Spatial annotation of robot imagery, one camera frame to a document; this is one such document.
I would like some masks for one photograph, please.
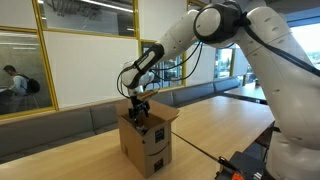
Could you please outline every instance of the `cardboard box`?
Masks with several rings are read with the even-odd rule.
[[[148,129],[144,135],[130,123],[131,102],[124,100],[116,104],[121,150],[145,178],[171,162],[171,122],[179,113],[178,109],[152,100],[149,104],[149,117],[139,116]]]

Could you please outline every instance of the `gray sofa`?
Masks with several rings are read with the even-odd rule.
[[[240,86],[237,78],[161,92],[152,99],[172,107],[200,101]],[[0,125],[0,163],[118,128],[114,102],[58,111]]]

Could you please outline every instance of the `person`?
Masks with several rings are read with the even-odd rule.
[[[8,102],[10,112],[18,111],[19,105],[23,96],[27,94],[27,79],[20,76],[20,73],[12,65],[6,65],[3,70],[12,76],[13,84],[8,87],[8,90],[13,91],[11,100]]]

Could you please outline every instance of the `ceiling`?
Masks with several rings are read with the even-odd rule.
[[[222,3],[225,0],[199,0],[203,3]],[[251,1],[263,0],[236,0],[242,7]],[[266,5],[287,18],[289,26],[301,26],[320,23],[319,0],[264,0]]]

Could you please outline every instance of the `wooden table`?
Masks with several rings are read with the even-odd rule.
[[[245,86],[231,89],[223,93],[233,97],[251,98],[254,100],[266,101],[266,97],[264,96],[261,86],[256,85],[255,83],[246,84]]]
[[[269,106],[217,96],[180,108],[172,132],[216,158],[230,159],[273,121]]]
[[[172,135],[172,162],[149,179],[214,179],[219,164]],[[2,180],[140,180],[120,150],[119,131],[60,146],[0,165]]]

